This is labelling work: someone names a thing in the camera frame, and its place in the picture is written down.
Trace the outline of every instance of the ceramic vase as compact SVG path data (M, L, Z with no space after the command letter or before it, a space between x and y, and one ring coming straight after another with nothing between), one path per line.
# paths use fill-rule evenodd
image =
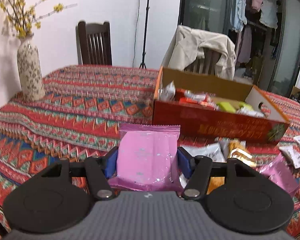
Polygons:
M20 39L17 51L18 72L24 99L40 100L45 96L39 63L38 48L32 44L32 36Z

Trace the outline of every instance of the table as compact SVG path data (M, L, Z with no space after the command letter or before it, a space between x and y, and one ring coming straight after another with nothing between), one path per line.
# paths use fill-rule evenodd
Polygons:
M111 66L67 66L44 79L46 96L25 103L21 94L0 108L0 221L4 198L17 186L60 157L71 162L91 155L103 156L119 143L120 122L151 124L158 72ZM268 96L292 123L280 145L293 144L300 135L300 105L272 93ZM203 146L204 138L180 136L180 144ZM258 164L269 163L278 147L248 144ZM300 184L300 169L293 170ZM84 178L73 184L85 188ZM287 228L300 239L300 190L294 197L295 213Z

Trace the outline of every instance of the sliding glass door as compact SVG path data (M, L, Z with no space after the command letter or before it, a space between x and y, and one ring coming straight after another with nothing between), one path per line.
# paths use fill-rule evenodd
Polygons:
M195 29L227 33L228 0L185 0L181 24Z
M283 0L279 55L268 91L290 96L300 70L300 0Z

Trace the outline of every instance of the black circular disc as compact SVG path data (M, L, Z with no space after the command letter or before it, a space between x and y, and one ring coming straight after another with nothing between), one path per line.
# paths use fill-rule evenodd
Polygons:
M289 194L270 181L223 185L206 198L212 219L232 231L264 234L284 228L293 214Z
M90 207L91 200L82 189L43 179L11 192L3 203L3 212L11 228L45 234L77 224Z

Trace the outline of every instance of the light blue garment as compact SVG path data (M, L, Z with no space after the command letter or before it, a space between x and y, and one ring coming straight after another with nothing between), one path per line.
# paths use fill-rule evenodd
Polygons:
M247 18L245 16L246 0L234 0L233 8L231 9L230 23L232 30L241 32L243 25L247 24Z

